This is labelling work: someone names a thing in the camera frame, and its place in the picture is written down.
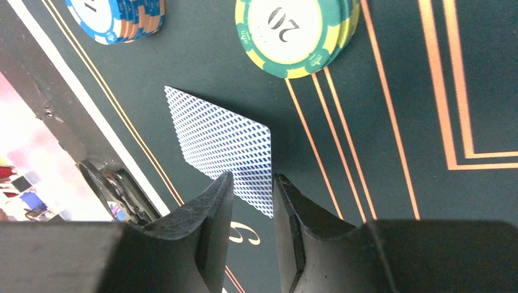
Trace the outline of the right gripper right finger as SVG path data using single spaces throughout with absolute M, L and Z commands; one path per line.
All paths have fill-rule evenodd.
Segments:
M 516 292 L 517 228 L 490 220 L 354 226 L 273 179 L 282 292 Z

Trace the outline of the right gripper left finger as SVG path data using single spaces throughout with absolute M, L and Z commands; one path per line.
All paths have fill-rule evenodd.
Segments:
M 145 226 L 2 222 L 2 292 L 221 292 L 233 174 Z

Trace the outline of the single blue playing card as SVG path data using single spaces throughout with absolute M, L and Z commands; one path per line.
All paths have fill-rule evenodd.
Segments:
M 184 160 L 211 179 L 233 173 L 234 194 L 273 218 L 270 129 L 171 86 L 164 93 Z

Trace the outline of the green poker chip stack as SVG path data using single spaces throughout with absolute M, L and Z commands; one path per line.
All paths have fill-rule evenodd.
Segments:
M 359 1 L 236 1 L 235 24 L 248 58 L 283 79 L 334 61 L 356 31 Z

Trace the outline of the blue chip stack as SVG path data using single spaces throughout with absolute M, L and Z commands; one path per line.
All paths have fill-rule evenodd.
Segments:
M 104 45 L 131 43 L 158 32 L 164 23 L 163 0 L 66 0 L 83 31 Z

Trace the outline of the green poker table mat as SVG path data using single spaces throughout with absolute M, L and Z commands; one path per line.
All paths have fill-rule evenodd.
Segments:
M 290 82 L 246 56 L 234 1 L 167 1 L 160 32 L 114 46 L 64 1 L 3 5 L 160 213 L 210 183 L 183 159 L 171 86 L 266 125 L 274 171 L 351 224 L 517 224 L 516 1 L 368 1 L 329 68 Z

